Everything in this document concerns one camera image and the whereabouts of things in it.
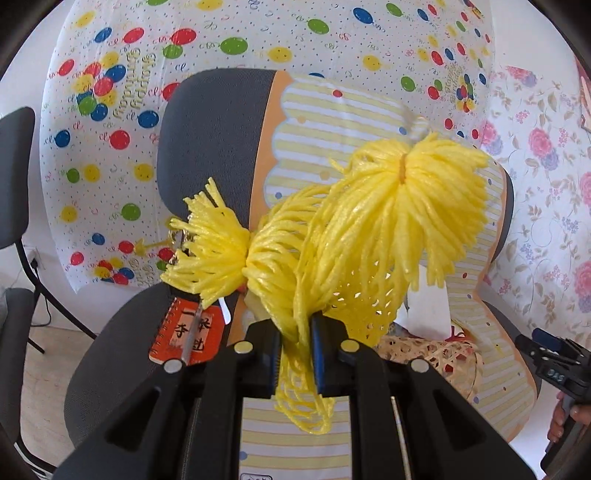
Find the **chair leg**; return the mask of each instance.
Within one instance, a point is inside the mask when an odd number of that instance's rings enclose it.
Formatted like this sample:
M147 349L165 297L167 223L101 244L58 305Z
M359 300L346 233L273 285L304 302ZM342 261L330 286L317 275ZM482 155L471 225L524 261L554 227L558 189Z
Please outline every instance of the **chair leg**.
M39 345L37 345L35 342L33 342L33 340L31 340L30 338L27 339L27 343L31 345L35 350L37 350L40 354L43 355L45 353L45 350L41 348Z
M82 330L85 334L87 334L93 340L96 338L96 335L80 320L74 317L70 311L65 308L57 298L55 298L49 290L46 289L45 285L41 283L41 281L35 275L35 272L29 265L27 260L27 253L25 252L25 248L22 244L22 240L18 240L15 243L17 248L18 258L21 261L22 269L25 271L25 275L31 281L31 283L35 286L35 289L39 291L41 295L43 295L49 303L51 303L64 317L66 317L70 322L76 325L80 330Z
M45 470L46 472L49 472L52 475L56 471L56 467L54 465L47 463L45 460L41 460L39 457L36 457L31 452L29 452L29 449L25 445L25 442L23 441L20 433L18 434L17 438L17 446L19 450L22 452L22 454L25 456L25 458L38 469Z

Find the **white tag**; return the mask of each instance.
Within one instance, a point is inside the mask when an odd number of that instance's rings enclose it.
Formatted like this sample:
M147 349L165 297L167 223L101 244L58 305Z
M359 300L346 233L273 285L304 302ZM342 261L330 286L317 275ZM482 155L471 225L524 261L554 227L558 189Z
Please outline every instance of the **white tag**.
M449 313L447 287L427 285L427 269L419 265L418 291L408 289L408 314L401 314L396 323L406 328L411 335L425 340L445 340L452 335L452 320Z

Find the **balloon print backdrop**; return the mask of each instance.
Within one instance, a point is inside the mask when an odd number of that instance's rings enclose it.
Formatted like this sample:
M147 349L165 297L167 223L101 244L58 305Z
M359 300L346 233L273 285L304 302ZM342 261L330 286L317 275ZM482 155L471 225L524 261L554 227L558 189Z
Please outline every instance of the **balloon print backdrop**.
M188 76L248 67L326 77L390 96L479 146L493 45L488 0L78 0L51 60L40 136L70 284L147 287L165 269L158 135Z

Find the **floral wallpaper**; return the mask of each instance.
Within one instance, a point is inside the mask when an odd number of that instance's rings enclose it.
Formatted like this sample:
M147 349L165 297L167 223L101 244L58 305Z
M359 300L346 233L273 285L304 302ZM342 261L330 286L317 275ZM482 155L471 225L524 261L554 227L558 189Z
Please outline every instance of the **floral wallpaper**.
M491 82L482 148L509 173L515 207L485 281L530 329L591 348L591 140L579 92L512 66Z

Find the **floor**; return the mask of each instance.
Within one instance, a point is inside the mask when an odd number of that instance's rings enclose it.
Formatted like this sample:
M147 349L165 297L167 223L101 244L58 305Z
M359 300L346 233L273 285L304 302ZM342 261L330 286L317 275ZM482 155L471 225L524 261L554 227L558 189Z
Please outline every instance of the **floor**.
M22 438L31 453L59 465L74 449L64 423L66 389L92 340L82 332L52 327L32 328L31 339L46 352L27 346Z

